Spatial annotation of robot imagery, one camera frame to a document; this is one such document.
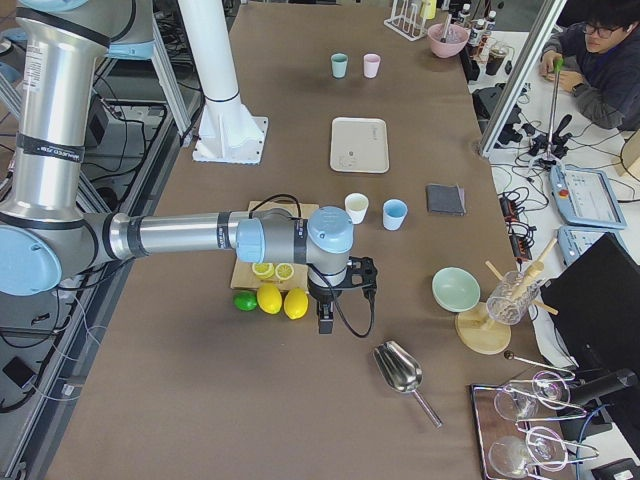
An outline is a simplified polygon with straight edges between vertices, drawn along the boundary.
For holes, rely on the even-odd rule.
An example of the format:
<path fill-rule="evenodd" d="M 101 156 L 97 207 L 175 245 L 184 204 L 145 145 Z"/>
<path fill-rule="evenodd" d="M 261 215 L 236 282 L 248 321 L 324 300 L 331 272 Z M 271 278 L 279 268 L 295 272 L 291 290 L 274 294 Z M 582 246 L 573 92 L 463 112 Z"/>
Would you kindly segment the cream white cup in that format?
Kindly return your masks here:
<path fill-rule="evenodd" d="M 361 224 L 369 208 L 369 199 L 362 193 L 350 193 L 344 199 L 344 207 L 354 225 Z"/>

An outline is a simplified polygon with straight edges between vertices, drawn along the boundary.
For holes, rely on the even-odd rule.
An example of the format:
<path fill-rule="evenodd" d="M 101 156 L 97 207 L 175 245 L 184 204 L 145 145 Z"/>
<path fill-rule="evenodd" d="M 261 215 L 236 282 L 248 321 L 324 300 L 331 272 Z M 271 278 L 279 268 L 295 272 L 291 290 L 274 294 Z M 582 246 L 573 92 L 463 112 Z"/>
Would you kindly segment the light blue cup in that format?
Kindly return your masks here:
<path fill-rule="evenodd" d="M 408 214 L 406 203 L 400 199 L 389 199 L 383 204 L 383 227 L 389 231 L 399 230 Z"/>

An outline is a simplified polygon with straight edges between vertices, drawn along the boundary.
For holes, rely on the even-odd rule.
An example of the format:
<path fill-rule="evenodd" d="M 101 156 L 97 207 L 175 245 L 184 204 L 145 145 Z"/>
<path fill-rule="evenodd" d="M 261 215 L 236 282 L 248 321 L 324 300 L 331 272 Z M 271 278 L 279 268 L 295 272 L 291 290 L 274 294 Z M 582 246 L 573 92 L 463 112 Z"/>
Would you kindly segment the pink cup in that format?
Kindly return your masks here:
<path fill-rule="evenodd" d="M 367 53 L 363 56 L 363 75 L 367 79 L 377 76 L 381 63 L 381 57 L 375 53 Z"/>

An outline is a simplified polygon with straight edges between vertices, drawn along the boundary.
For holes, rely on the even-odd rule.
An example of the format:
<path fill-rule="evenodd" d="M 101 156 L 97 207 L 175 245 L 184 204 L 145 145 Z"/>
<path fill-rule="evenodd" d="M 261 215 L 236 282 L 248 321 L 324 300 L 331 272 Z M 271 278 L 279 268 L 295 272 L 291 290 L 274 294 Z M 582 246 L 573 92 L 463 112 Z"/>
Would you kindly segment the mint green cup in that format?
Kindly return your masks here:
<path fill-rule="evenodd" d="M 344 53 L 334 53 L 331 56 L 331 71 L 335 79 L 342 79 L 346 76 L 349 57 Z"/>

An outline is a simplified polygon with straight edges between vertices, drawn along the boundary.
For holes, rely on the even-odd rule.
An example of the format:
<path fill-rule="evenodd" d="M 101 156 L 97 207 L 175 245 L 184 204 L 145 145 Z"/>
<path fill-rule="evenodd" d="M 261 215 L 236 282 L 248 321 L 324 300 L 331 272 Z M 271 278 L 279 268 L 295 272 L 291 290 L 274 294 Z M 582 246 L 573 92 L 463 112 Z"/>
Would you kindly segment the metal glass rack tray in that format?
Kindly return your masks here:
<path fill-rule="evenodd" d="M 596 459 L 599 451 L 588 444 L 567 440 L 563 437 L 561 427 L 573 420 L 583 420 L 587 412 L 580 406 L 570 402 L 568 408 L 560 411 L 547 410 L 543 413 L 543 421 L 505 420 L 494 408 L 494 397 L 500 386 L 473 384 L 469 387 L 473 420 L 480 452 L 482 476 L 485 479 L 507 479 L 498 474 L 489 463 L 489 449 L 501 437 L 515 436 L 523 438 L 532 427 L 547 427 L 556 432 L 564 441 L 568 452 L 568 464 L 561 471 L 548 473 L 548 479 L 558 479 L 563 473 L 569 473 L 573 466 Z"/>

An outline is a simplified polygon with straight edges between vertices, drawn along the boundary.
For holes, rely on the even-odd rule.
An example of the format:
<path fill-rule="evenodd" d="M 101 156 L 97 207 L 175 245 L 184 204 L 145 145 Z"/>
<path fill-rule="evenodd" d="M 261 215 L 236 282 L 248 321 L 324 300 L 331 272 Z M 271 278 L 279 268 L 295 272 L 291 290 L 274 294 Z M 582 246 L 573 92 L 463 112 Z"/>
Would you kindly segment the lemon half slice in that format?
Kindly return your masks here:
<path fill-rule="evenodd" d="M 295 275 L 295 268 L 290 263 L 278 263 L 274 268 L 274 275 L 280 282 L 292 279 Z"/>
<path fill-rule="evenodd" d="M 275 266 L 271 262 L 252 263 L 251 270 L 253 275 L 260 280 L 266 280 L 275 275 Z"/>

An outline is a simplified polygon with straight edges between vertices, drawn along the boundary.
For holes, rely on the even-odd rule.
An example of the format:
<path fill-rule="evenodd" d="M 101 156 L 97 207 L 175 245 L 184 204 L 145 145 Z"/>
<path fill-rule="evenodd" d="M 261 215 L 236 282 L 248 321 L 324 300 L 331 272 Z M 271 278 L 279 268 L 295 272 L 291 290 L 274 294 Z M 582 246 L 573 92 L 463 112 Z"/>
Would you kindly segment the left lemon half slice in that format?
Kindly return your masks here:
<path fill-rule="evenodd" d="M 275 266 L 271 262 L 252 263 L 251 270 L 253 275 L 260 280 L 266 280 L 275 275 Z"/>

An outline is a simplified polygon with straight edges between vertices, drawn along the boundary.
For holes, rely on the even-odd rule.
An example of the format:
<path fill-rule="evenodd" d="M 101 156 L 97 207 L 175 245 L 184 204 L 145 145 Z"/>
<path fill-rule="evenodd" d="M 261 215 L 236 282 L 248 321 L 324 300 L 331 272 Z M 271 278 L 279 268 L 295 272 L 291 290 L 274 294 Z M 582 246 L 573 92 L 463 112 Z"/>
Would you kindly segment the green lime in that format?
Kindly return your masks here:
<path fill-rule="evenodd" d="M 258 307 L 257 295 L 254 291 L 238 291 L 233 296 L 233 304 L 240 311 L 253 311 Z"/>

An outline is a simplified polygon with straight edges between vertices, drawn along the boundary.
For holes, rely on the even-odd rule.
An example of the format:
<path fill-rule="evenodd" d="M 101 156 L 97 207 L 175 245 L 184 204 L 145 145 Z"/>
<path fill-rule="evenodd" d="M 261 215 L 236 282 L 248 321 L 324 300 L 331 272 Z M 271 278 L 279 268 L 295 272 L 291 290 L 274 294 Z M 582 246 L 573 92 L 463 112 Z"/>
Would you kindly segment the wooden cutting board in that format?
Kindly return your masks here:
<path fill-rule="evenodd" d="M 253 209 L 259 201 L 253 200 L 249 202 L 249 209 Z M 319 208 L 318 204 L 313 203 L 301 203 L 301 216 L 304 219 L 309 219 L 311 214 Z M 297 207 L 293 203 L 280 203 L 280 202 L 266 202 L 263 206 L 256 209 L 256 212 L 266 211 L 272 208 L 282 208 L 289 211 L 292 215 L 297 213 Z M 260 279 L 254 275 L 251 267 L 251 263 L 242 262 L 236 259 L 233 273 L 231 276 L 230 287 L 232 289 L 240 290 L 257 290 L 262 283 L 272 283 L 280 291 L 287 292 L 292 288 L 301 288 L 305 292 L 308 292 L 307 287 L 307 274 L 308 268 L 306 265 L 292 264 L 293 276 L 288 280 L 281 281 L 274 274 L 266 280 Z"/>

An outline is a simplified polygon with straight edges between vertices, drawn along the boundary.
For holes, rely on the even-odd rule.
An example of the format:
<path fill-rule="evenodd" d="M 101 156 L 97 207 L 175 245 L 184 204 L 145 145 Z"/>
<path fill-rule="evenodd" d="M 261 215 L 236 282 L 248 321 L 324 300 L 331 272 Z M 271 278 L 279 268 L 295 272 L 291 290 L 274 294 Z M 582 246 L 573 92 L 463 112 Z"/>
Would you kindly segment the grey folded cloth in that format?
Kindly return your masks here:
<path fill-rule="evenodd" d="M 466 214 L 465 192 L 458 185 L 428 184 L 426 200 L 429 212 L 453 216 Z"/>

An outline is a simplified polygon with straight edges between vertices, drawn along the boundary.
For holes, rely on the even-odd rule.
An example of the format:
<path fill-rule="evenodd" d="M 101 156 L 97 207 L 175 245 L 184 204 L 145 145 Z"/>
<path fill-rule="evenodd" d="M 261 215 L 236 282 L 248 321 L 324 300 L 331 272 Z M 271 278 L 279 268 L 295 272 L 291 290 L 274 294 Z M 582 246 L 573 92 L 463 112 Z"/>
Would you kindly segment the clear textured glass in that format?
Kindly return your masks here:
<path fill-rule="evenodd" d="M 539 283 L 527 283 L 517 271 L 506 273 L 489 296 L 486 307 L 489 317 L 504 325 L 517 324 L 539 294 Z"/>

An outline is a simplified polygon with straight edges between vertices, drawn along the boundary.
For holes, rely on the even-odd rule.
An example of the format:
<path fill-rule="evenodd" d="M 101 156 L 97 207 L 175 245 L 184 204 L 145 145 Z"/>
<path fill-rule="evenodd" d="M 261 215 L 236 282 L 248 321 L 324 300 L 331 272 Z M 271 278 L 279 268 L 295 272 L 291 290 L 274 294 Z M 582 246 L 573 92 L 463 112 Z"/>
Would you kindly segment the blue teach pendant lower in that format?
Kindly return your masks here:
<path fill-rule="evenodd" d="M 557 230 L 557 242 L 565 266 L 574 263 L 603 234 L 602 228 L 564 225 Z"/>

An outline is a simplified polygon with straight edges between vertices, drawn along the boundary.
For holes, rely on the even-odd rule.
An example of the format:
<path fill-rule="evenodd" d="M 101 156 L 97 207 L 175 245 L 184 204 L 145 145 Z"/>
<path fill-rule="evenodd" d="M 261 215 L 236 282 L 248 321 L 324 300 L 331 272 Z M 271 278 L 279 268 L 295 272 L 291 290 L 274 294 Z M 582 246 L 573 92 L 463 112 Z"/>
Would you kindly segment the blue teach pendant upper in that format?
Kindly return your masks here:
<path fill-rule="evenodd" d="M 627 227 L 604 172 L 557 164 L 551 167 L 549 180 L 558 211 L 567 224 L 615 230 Z"/>

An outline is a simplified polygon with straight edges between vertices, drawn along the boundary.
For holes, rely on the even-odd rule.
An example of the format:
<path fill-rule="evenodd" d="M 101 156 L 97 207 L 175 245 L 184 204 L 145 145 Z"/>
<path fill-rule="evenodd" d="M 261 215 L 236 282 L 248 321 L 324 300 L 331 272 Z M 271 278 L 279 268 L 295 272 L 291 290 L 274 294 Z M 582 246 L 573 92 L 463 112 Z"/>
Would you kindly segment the black monitor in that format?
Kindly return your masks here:
<path fill-rule="evenodd" d="M 639 372 L 639 265 L 604 234 L 541 289 L 566 349 L 580 367 Z"/>

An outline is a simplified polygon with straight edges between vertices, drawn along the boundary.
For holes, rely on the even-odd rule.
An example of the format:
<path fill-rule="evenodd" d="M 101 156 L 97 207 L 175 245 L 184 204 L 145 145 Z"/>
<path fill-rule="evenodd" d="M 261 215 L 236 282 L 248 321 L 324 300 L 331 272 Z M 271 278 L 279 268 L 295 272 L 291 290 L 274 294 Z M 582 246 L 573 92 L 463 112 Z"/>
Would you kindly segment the seated person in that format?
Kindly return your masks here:
<path fill-rule="evenodd" d="M 584 20 L 553 34 L 539 73 L 552 81 L 561 59 L 560 87 L 577 110 L 604 129 L 639 129 L 639 3 L 582 1 Z"/>

